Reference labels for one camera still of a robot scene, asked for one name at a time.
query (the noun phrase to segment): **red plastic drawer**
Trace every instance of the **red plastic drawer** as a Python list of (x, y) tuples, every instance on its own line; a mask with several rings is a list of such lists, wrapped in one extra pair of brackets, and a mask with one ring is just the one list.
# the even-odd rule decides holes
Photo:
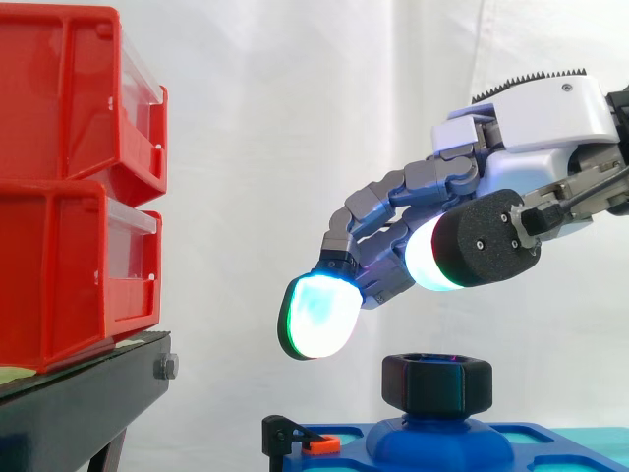
[(0, 63), (0, 178), (89, 178), (131, 207), (166, 192), (166, 89), (118, 12), (0, 4)]
[(161, 219), (91, 181), (0, 181), (0, 366), (45, 372), (159, 322)]

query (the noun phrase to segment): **white backdrop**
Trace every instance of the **white backdrop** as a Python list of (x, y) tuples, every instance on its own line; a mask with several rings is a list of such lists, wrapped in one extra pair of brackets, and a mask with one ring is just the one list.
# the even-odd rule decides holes
[(629, 424), (629, 220), (603, 216), (499, 285), (414, 288), (363, 312), (338, 355), (299, 363), (275, 336), (284, 289), (328, 217), (429, 153), (472, 93), (538, 70), (629, 83), (624, 0), (111, 0), (170, 92), (163, 329), (181, 358), (130, 428), (121, 471), (262, 471), (260, 420), (375, 421), (387, 354), (494, 366), (491, 420)]

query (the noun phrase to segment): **hexagonal nut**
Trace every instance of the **hexagonal nut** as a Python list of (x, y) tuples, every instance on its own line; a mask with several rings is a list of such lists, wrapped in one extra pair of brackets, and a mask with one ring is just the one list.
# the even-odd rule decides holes
[(161, 377), (172, 381), (179, 373), (179, 356), (177, 354), (164, 354), (161, 360)]
[(418, 418), (468, 418), (491, 407), (491, 364), (443, 354), (388, 356), (382, 398)]

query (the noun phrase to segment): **robotic hand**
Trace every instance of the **robotic hand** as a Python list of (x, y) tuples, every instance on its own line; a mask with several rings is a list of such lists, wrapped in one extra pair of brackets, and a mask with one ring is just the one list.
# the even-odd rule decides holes
[(432, 129), (432, 149), (332, 215), (318, 263), (284, 296), (278, 336), (289, 356), (335, 353), (361, 308), (416, 282), (454, 290), (506, 280), (537, 263), (543, 241), (600, 211), (629, 213), (629, 91), (605, 97), (585, 70), (476, 97)]

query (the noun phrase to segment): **black metal shelf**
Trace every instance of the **black metal shelf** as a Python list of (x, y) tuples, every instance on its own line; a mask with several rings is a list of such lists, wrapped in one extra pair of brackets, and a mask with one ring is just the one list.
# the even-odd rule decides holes
[(0, 470), (115, 471), (127, 426), (168, 389), (170, 333), (49, 375), (0, 385)]

